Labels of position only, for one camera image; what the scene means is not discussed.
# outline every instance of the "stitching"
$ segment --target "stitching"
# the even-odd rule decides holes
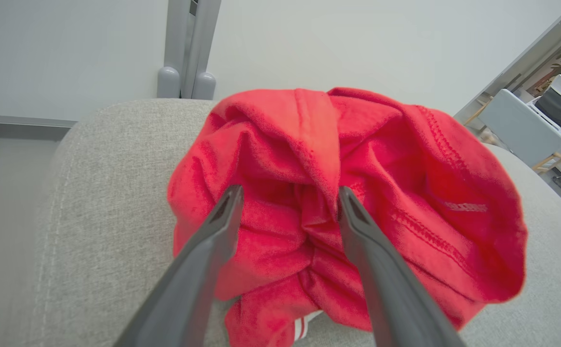
[[[300,158],[305,153],[304,149],[307,148],[307,146],[305,146],[305,141],[303,140],[303,136],[302,136],[302,132],[304,130],[304,116],[302,114],[302,111],[303,111],[302,108],[307,108],[307,107],[303,106],[303,101],[302,101],[301,97],[298,96],[298,91],[299,91],[299,89],[294,90],[294,99],[295,99],[295,105],[296,105],[296,112],[298,114],[298,126],[299,126],[299,129],[300,129],[300,141],[297,144],[294,144],[290,141],[285,140],[285,143],[287,143],[287,145],[289,146],[289,148],[291,149],[293,154],[296,155],[298,158]],[[313,168],[310,166],[310,164],[311,164],[310,161],[306,162],[305,160],[298,160],[298,162],[300,163],[300,166],[302,166],[302,169],[304,170],[304,172],[306,172],[307,175],[309,176],[309,178],[311,178],[311,180],[312,180],[313,179],[313,177],[312,177],[313,176],[312,175],[312,169]]]
[[[71,151],[71,148],[74,146],[74,143],[71,143],[71,145],[66,149],[65,154],[69,153]],[[62,165],[60,166],[59,172],[60,172],[60,176],[62,176],[62,172],[64,171],[66,167],[66,163],[62,163]],[[55,202],[56,200],[58,200],[58,194],[55,194],[53,196],[53,200],[51,203],[51,207],[49,208],[49,216],[53,215],[53,209],[55,207]],[[39,270],[39,275],[38,278],[36,279],[36,289],[34,290],[34,307],[32,308],[32,319],[34,319],[36,317],[36,312],[38,309],[38,302],[39,302],[39,297],[40,297],[40,283],[41,283],[41,279],[43,278],[43,275],[45,274],[45,256],[47,254],[47,246],[49,244],[49,233],[45,233],[45,242],[43,243],[43,250],[42,250],[42,257],[40,259],[40,270]],[[27,339],[28,341],[31,340],[31,336],[32,336],[32,328],[33,328],[33,324],[30,325],[30,328],[28,329],[28,336]]]
[[[465,162],[461,160],[461,156],[454,148],[452,148],[448,140],[443,135],[441,127],[439,127],[439,123],[437,122],[437,119],[435,119],[435,115],[433,115],[432,112],[424,106],[416,105],[416,107],[422,112],[422,114],[426,114],[426,121],[428,121],[428,127],[430,128],[430,132],[433,134],[433,139],[435,140],[439,150],[444,152],[444,157],[448,160],[448,164],[454,169],[460,168],[466,172],[467,167],[465,166]]]
[[[430,244],[433,248],[439,250],[441,253],[450,257],[460,268],[468,274],[472,279],[475,279],[474,274],[470,271],[470,267],[467,265],[466,260],[462,257],[461,253],[451,244],[441,239],[441,237],[435,235],[430,230],[428,230],[423,224],[415,220],[413,217],[408,215],[406,211],[394,208],[394,213],[391,213],[390,217],[396,220],[403,226],[405,226],[409,231],[411,231],[418,238],[424,240]]]
[[[463,212],[486,212],[488,207],[486,204],[470,204],[468,202],[463,202],[462,204],[455,204],[453,202],[444,201],[443,204],[451,209],[452,211],[463,211]]]
[[[71,146],[67,149],[67,151],[65,152],[65,154],[70,153],[71,149],[73,147],[79,147],[80,143],[81,143],[81,139],[84,137],[84,134],[86,133],[86,127],[82,127],[81,130],[81,134],[80,134],[80,139],[77,141],[77,143],[72,143]],[[59,207],[59,213],[58,213],[58,218],[57,218],[57,225],[56,225],[56,229],[55,229],[55,233],[53,234],[54,240],[53,240],[53,244],[52,244],[52,254],[51,254],[51,264],[49,265],[49,278],[47,279],[47,290],[45,291],[45,303],[43,305],[43,318],[42,318],[42,323],[40,326],[40,345],[41,347],[45,346],[45,325],[47,323],[47,310],[49,309],[49,294],[51,292],[51,281],[52,281],[52,276],[53,276],[53,270],[55,269],[54,265],[55,265],[55,254],[56,254],[56,248],[58,246],[58,237],[60,236],[60,220],[62,219],[62,210],[63,210],[63,206],[64,206],[64,200],[65,200],[65,194],[64,191],[66,190],[68,183],[69,183],[69,178],[70,178],[70,174],[71,174],[71,169],[73,168],[73,162],[75,160],[75,155],[73,154],[73,157],[71,158],[71,163],[69,163],[68,168],[67,168],[67,174],[66,174],[66,178],[64,181],[64,185],[62,186],[62,199],[60,200],[60,207]],[[55,202],[56,202],[57,198],[55,198],[52,201],[52,206],[51,206],[51,213],[53,214],[53,208],[55,206]],[[41,274],[44,273],[44,269],[45,269],[45,254],[47,253],[47,244],[49,243],[49,233],[45,234],[45,245],[43,247],[43,257],[41,258]],[[36,295],[37,298],[34,299],[35,305],[34,305],[34,311],[36,311],[36,303],[38,302],[38,294]]]

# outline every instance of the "sofa cushion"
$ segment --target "sofa cushion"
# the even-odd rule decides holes
[[[110,346],[171,262],[166,185],[213,101],[155,99],[100,110],[56,152],[38,215],[34,295],[10,319],[12,345]],[[518,158],[489,147],[523,198],[527,281],[461,332],[469,346],[561,345],[561,199]],[[205,345],[227,346],[216,302]],[[372,334],[324,314],[298,347],[373,346]]]

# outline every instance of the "white wall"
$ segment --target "white wall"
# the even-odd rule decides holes
[[[455,114],[561,16],[561,0],[223,1],[214,97],[364,88]]]
[[[0,0],[0,116],[155,97],[168,0]]]

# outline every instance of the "red cloth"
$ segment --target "red cloth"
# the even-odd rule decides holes
[[[235,347],[288,347],[323,309],[372,330],[336,216],[349,186],[460,329],[521,290],[527,229],[496,158],[443,112],[363,90],[254,90],[221,101],[171,176],[174,255],[232,184],[244,187],[237,252],[216,296],[241,298]]]

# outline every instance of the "wooden chair leg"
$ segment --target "wooden chair leg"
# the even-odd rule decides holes
[[[540,169],[540,167],[542,165],[544,165],[545,163],[549,162],[550,160],[552,160],[552,158],[555,158],[555,155],[552,154],[551,156],[549,156],[548,158],[546,158],[545,160],[542,160],[541,162],[539,162],[538,164],[534,165],[533,167],[531,167],[531,169],[533,171],[538,171],[538,169]]]
[[[561,153],[559,153],[559,152],[554,152],[552,155],[553,155],[553,156],[556,156],[556,157],[559,158],[560,161],[561,161]]]
[[[475,112],[473,116],[469,117],[469,119],[463,123],[463,126],[464,126],[464,125],[468,125],[468,124],[471,123],[474,119],[476,119],[477,116],[480,115],[480,113],[484,110],[484,108],[486,108],[486,107],[488,106],[488,104],[489,104],[492,100],[493,100],[493,97],[491,96],[491,97],[490,97],[490,100],[488,100],[487,103],[485,103],[483,106],[481,106],[480,109],[477,110],[477,112]]]

